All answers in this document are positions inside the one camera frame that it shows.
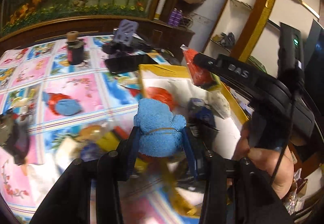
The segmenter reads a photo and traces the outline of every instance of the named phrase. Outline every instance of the screw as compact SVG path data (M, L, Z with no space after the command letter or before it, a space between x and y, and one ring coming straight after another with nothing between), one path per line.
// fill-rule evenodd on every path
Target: screw
M212 152L212 151L210 151L210 150L207 150L207 151L205 152L205 156L207 156L207 157L213 157L213 156L214 156L214 154L213 154L213 152Z
M248 165L250 162L246 159L246 157L243 157L243 161L246 165Z
M81 163L82 163L82 159L81 158L76 158L76 159L73 160L73 164L74 165L79 165Z
M108 153L109 157L116 157L118 155L118 152L117 151L110 151Z

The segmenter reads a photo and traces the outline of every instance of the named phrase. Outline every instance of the electronic device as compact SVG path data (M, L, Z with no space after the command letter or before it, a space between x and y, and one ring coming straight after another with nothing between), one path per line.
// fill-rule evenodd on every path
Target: electronic device
M324 28L313 20L305 42L305 95L307 103L313 101L312 109L324 116Z
M105 65L113 75L138 70L139 64L156 64L148 55L122 56L106 59Z

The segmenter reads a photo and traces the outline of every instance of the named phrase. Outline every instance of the blue towel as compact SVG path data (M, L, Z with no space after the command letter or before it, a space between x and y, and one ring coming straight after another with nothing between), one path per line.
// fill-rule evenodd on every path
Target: blue towel
M142 131L139 146L142 154L167 157L183 149L181 130L186 126L186 119L179 114L174 116L165 103L141 99L134 116L134 126L140 127Z

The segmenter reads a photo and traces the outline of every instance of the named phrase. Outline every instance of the patterned bedspread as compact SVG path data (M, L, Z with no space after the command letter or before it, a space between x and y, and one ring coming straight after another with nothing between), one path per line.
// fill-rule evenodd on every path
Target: patterned bedspread
M65 39L8 50L0 59L0 113L15 107L18 122L28 124L30 135L25 165L15 165L13 157L0 148L0 192L22 223L30 221L63 172L54 156L65 137L77 137L91 124L119 125L126 132L133 127L141 98L137 73L113 76L108 72L101 45L112 36L81 38L85 42L83 66L69 65ZM168 64L157 53L150 56L159 64ZM42 92L68 95L80 103L82 111L73 116L54 114L42 101ZM137 223L198 223L173 211L160 182L154 179L138 192L134 190L137 203L123 202L124 212L136 216ZM126 223L134 223L134 217L127 219Z

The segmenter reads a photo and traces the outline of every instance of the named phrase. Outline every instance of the blue cloth toy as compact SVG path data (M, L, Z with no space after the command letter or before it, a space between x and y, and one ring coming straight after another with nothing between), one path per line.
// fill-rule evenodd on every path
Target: blue cloth toy
M46 105L49 105L49 101L52 100L55 93L46 93L43 91L42 97ZM60 115L74 115L81 111L81 105L74 99L70 99L69 96L64 95L66 98L58 100L54 103L54 110Z
M142 131L139 152L153 157L167 157L183 149L181 130L186 126L182 115L173 115L168 105L144 98L138 103L134 126Z

